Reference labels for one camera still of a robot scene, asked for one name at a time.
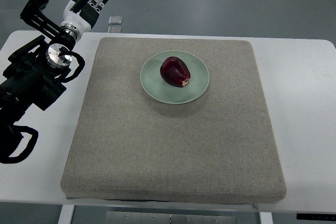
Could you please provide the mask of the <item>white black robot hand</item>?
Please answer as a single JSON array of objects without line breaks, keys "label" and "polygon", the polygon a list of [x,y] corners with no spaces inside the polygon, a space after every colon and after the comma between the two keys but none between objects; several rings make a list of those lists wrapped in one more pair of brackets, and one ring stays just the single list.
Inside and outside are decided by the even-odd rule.
[{"label": "white black robot hand", "polygon": [[100,12],[109,0],[70,0],[63,12],[62,27],[67,27],[76,33],[77,37],[91,30]]}]

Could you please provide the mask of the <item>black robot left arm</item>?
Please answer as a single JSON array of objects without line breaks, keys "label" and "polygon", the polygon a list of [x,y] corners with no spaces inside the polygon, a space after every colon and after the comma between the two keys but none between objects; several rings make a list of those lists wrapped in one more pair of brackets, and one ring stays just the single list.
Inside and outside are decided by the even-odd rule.
[{"label": "black robot left arm", "polygon": [[15,123],[31,105],[51,106],[77,78],[85,60],[73,52],[75,39],[43,13],[49,0],[29,0],[20,14],[41,35],[9,56],[1,84],[1,163],[16,164],[33,151],[38,131]]}]

